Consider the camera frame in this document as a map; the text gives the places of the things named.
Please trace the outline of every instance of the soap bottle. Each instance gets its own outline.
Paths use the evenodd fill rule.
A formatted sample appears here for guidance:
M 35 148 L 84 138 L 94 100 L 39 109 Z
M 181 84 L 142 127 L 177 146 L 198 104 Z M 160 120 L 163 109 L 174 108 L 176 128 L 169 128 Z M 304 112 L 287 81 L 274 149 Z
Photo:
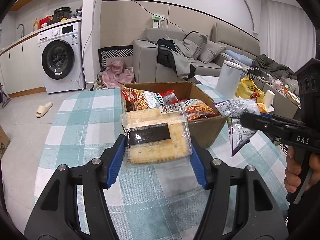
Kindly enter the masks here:
M 39 29 L 39 22 L 38 18 L 35 19 L 35 22 L 33 23 L 33 31 L 37 31 Z

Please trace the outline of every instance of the white curtain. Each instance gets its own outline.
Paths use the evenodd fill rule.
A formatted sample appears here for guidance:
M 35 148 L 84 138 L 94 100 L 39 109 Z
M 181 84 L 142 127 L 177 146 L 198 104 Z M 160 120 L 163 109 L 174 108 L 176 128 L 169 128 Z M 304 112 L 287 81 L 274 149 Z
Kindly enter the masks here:
M 303 9 L 261 0 L 261 54 L 288 66 L 293 72 L 316 55 L 316 30 Z

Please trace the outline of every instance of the pink cloth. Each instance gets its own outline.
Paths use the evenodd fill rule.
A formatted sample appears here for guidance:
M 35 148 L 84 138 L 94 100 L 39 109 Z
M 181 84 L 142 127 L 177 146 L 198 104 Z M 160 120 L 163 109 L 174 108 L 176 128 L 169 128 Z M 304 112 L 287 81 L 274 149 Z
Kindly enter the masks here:
M 121 84 L 130 84 L 134 80 L 134 73 L 126 69 L 122 60 L 108 63 L 106 70 L 102 73 L 102 81 L 107 88 L 119 88 Z

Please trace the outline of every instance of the white cabinet door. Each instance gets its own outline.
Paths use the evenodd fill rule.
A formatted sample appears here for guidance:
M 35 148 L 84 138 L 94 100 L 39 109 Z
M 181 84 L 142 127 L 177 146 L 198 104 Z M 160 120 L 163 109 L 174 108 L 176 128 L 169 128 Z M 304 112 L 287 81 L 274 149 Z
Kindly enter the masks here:
M 28 88 L 44 87 L 42 75 L 41 53 L 38 49 L 38 38 L 34 36 L 22 43 L 24 67 L 27 73 Z
M 1 84 L 4 86 L 4 92 L 6 94 L 9 93 L 9 90 L 7 89 L 7 85 L 5 80 L 5 77 L 8 77 L 8 65 L 9 65 L 9 52 L 5 52 L 0 56 L 0 66 L 1 66 L 1 73 L 0 73 L 0 81 Z
M 9 87 L 10 87 L 10 94 L 16 93 L 19 91 L 24 91 L 28 89 L 28 80 L 26 77 L 26 69 L 24 65 L 23 59 L 23 51 L 22 51 L 22 44 L 18 44 L 12 49 L 9 50 L 10 59 L 8 64 L 9 69 Z M 6 86 L 8 86 L 8 82 L 6 78 L 4 78 Z

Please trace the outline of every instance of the yellow plastic bag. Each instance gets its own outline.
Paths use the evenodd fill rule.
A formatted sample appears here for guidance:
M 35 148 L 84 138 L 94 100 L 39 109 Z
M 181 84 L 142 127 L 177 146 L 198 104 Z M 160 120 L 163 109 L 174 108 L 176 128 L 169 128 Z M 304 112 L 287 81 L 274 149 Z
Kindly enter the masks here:
M 263 103 L 264 92 L 257 88 L 256 84 L 249 80 L 249 76 L 246 75 L 239 82 L 236 96 L 246 99 L 257 99 L 257 103 Z

